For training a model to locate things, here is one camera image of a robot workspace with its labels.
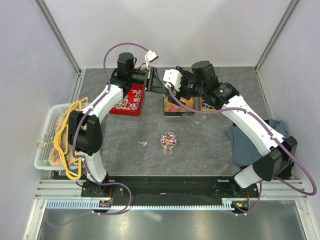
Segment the red candy tray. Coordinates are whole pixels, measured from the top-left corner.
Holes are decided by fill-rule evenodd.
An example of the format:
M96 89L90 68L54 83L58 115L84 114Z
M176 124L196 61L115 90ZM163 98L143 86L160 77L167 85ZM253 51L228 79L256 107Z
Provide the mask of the red candy tray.
M109 111L113 115L138 117L141 114L145 98L145 89L142 85L133 84L128 94Z

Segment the clear glass jar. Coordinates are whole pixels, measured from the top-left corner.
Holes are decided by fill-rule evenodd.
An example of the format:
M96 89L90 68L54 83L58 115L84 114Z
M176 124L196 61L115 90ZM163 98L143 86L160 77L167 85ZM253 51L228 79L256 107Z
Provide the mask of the clear glass jar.
M165 151L171 151L177 145L177 137L173 132L165 132L160 137L160 144Z

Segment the round wooden jar lid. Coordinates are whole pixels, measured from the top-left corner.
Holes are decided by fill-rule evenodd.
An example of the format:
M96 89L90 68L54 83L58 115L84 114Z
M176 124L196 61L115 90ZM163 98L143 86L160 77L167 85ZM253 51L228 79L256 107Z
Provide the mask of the round wooden jar lid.
M165 82L163 84L164 95L166 95L166 96L170 95L171 87L172 87L172 85L169 82Z

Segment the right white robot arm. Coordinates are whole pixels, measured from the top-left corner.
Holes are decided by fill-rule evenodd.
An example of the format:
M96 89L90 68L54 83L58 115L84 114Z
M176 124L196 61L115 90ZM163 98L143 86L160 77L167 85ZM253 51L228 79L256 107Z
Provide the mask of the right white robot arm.
M293 162L298 142L284 137L259 117L239 91L228 82L219 82L214 66L207 60L196 62L187 71L176 67L173 87L176 97L200 97L221 111L251 140L261 155L250 166L234 175L229 191L242 196L247 187L259 181L271 181Z

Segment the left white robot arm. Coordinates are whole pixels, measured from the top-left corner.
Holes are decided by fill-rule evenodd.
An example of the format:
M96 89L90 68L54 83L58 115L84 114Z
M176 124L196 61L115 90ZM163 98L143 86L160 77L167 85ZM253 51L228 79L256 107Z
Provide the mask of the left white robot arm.
M144 56L146 69L142 71L135 67L136 58L132 53L120 53L117 67L104 90L89 106L70 112L68 139L72 143L73 155L81 159L87 178L94 182L92 191L99 197L106 196L110 191L109 183L104 181L107 171L100 154L103 143L101 122L114 105L129 93L133 84L142 86L149 92L168 94L166 85L158 78L155 68L150 66L157 58L154 51L148 50Z

